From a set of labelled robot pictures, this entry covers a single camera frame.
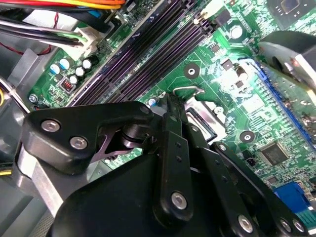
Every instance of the orange wire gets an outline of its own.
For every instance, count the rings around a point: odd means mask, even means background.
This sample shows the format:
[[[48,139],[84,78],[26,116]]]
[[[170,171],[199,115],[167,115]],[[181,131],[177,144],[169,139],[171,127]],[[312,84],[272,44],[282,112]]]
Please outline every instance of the orange wire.
[[[105,4],[105,5],[121,5],[125,4],[125,0],[82,0],[84,2]]]

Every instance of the blue expansion slot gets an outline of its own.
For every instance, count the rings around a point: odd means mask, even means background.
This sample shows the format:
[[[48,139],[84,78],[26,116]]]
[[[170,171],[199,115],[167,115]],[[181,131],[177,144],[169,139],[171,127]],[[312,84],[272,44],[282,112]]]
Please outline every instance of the blue expansion slot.
[[[265,72],[260,68],[260,65],[254,61],[251,58],[240,58],[239,61],[244,61],[248,65],[253,66],[256,71],[258,77],[261,79],[261,81],[266,85],[266,87],[269,89],[269,91],[272,93],[278,104],[282,107],[283,111],[287,114],[287,116],[290,118],[292,123],[296,126],[296,128],[300,131],[301,135],[305,138],[305,140],[309,143],[309,145],[316,151],[316,147],[312,143],[312,138],[310,135],[305,131],[301,123],[297,120],[295,115],[292,113],[290,109],[288,109],[284,103],[283,99],[280,95],[280,93],[274,88],[272,83],[270,82],[268,76],[265,74]]]

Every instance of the electrolytic capacitor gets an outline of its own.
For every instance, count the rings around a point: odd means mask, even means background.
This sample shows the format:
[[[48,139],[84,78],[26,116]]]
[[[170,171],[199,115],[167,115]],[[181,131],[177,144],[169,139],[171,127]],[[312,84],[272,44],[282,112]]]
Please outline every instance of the electrolytic capacitor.
[[[79,79],[78,79],[77,75],[71,75],[69,77],[69,81],[71,82],[71,84],[76,85],[79,82]]]
[[[85,70],[89,71],[89,70],[91,70],[91,68],[92,68],[93,66],[97,65],[98,63],[99,63],[98,57],[95,56],[95,55],[92,55],[92,56],[87,57],[86,59],[84,59],[84,60],[82,61],[82,67],[83,67]]]
[[[68,70],[75,64],[74,60],[71,57],[63,58],[59,61],[59,65],[62,69]]]
[[[75,74],[77,77],[82,78],[85,75],[85,70],[83,67],[77,67],[75,70]]]
[[[50,65],[50,72],[54,75],[60,74],[62,69],[57,64]]]

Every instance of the power connector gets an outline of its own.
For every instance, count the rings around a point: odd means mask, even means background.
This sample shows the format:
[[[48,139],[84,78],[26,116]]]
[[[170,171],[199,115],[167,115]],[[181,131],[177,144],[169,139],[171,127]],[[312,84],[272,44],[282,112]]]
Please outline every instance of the power connector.
[[[85,28],[76,28],[74,32],[80,33],[81,37],[86,39],[86,41],[79,39],[81,45],[75,45],[75,46],[70,46],[70,45],[65,45],[65,44],[60,44],[60,43],[49,43],[49,44],[63,49],[75,61],[78,60],[81,56],[87,57],[91,53],[97,50],[97,44],[102,39],[102,36],[97,30],[91,27],[85,27]]]

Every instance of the black bracket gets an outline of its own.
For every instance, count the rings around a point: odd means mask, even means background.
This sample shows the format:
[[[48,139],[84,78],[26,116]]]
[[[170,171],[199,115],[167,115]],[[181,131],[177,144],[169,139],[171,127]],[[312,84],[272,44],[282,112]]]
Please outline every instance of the black bracket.
[[[148,123],[153,116],[140,102],[40,110],[24,119],[21,141],[32,156],[63,173],[78,174],[90,164],[102,127],[116,131],[125,124]],[[49,120],[56,122],[59,129],[52,132],[43,128],[43,123]],[[74,137],[84,139],[86,147],[74,148],[70,142]]]

